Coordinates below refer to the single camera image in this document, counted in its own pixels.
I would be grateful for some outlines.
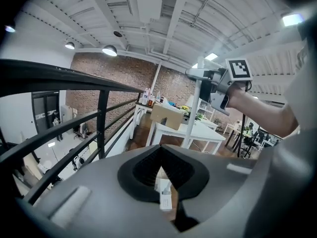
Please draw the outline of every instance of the white pole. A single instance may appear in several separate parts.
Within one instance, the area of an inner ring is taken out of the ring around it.
[[[201,58],[201,57],[198,58],[198,68],[204,68],[204,58]],[[202,81],[196,79],[194,100],[193,100],[192,109],[191,109],[191,113],[190,113],[190,117],[189,117],[189,121],[188,121],[186,136],[185,136],[185,138],[182,142],[182,145],[181,145],[181,147],[183,147],[183,148],[186,148],[188,146],[189,137],[192,133],[192,129],[193,129],[195,118],[196,118],[196,112],[197,112],[197,108],[198,108],[201,85],[202,85]]]
[[[150,93],[153,93],[153,89],[154,89],[155,83],[157,82],[157,78],[158,78],[158,74],[159,74],[159,70],[160,70],[160,66],[161,65],[162,65],[162,61],[160,61],[159,64],[158,64],[158,68],[157,68],[157,71],[156,71],[154,79],[153,79],[153,83],[152,83],[152,86],[151,86]]]

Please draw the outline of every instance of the railing post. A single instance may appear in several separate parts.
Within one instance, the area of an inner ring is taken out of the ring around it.
[[[97,132],[99,136],[97,137],[97,146],[100,149],[99,159],[105,157],[105,123],[106,123],[106,109],[108,103],[109,91],[100,90],[99,100],[98,100],[98,110],[101,114],[97,116]]]

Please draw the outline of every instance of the metal pole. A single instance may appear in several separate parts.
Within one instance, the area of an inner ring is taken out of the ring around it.
[[[153,83],[152,83],[152,86],[151,86],[151,93],[153,93],[153,89],[154,89],[154,86],[155,86],[155,83],[157,82],[157,78],[158,78],[158,74],[159,74],[159,70],[160,70],[160,67],[162,65],[162,61],[160,61],[158,63],[158,68],[157,68],[157,71],[155,73],[155,76],[154,76],[154,79],[153,79]]]
[[[204,67],[204,58],[198,58],[198,68],[203,68]],[[190,134],[192,133],[192,129],[194,126],[195,118],[196,118],[196,112],[198,108],[198,102],[199,102],[199,94],[200,94],[200,87],[202,85],[201,80],[196,80],[196,87],[195,87],[195,93],[194,93],[194,100],[192,104],[192,109],[188,121],[188,126],[186,130],[186,136],[182,142],[181,147],[186,148],[188,143],[189,143],[189,137]]]
[[[109,91],[100,90],[98,100],[98,110],[101,113],[97,116],[97,132],[100,134],[97,137],[97,146],[100,149],[99,159],[105,158],[105,123],[106,123],[106,109],[108,103]]]

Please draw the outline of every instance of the cardboard box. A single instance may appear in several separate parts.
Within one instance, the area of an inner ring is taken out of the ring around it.
[[[184,113],[176,108],[168,109],[161,104],[155,104],[151,114],[151,120],[164,124],[172,129],[179,129]]]

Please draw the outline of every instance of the human arm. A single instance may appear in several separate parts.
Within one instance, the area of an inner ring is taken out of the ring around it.
[[[286,137],[298,126],[298,122],[287,104],[281,109],[270,106],[237,86],[232,86],[228,95],[227,106],[229,108],[235,108],[244,113],[269,133]]]

